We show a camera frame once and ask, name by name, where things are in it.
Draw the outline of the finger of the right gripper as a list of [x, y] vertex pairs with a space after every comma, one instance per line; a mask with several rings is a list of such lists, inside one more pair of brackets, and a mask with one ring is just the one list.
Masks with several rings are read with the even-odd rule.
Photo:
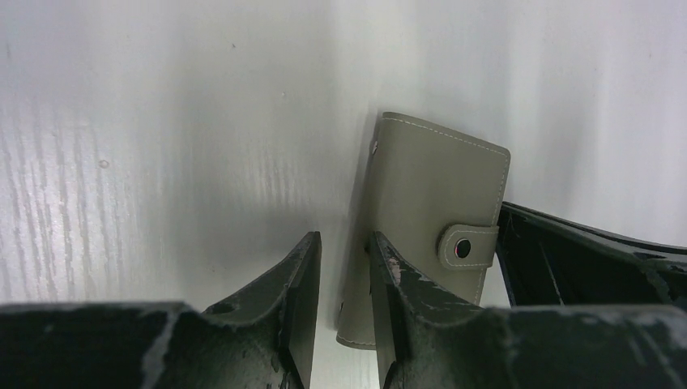
[[686, 249], [503, 203], [496, 254], [512, 306], [686, 307]]

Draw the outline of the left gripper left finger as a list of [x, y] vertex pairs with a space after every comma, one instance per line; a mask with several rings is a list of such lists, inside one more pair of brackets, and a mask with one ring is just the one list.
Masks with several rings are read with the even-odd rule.
[[178, 301], [1, 308], [4, 388], [307, 388], [322, 241], [197, 311]]

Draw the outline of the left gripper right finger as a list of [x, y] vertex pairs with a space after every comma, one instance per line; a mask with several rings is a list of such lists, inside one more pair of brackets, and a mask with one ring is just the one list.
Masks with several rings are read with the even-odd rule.
[[369, 239], [383, 388], [683, 388], [686, 313], [674, 306], [482, 308]]

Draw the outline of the grey leather card holder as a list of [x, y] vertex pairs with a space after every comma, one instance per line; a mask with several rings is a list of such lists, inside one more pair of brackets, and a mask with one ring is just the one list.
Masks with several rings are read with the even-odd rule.
[[340, 344], [375, 347], [369, 278], [375, 231], [432, 281], [480, 302], [509, 167], [505, 147], [402, 113], [380, 117], [344, 282]]

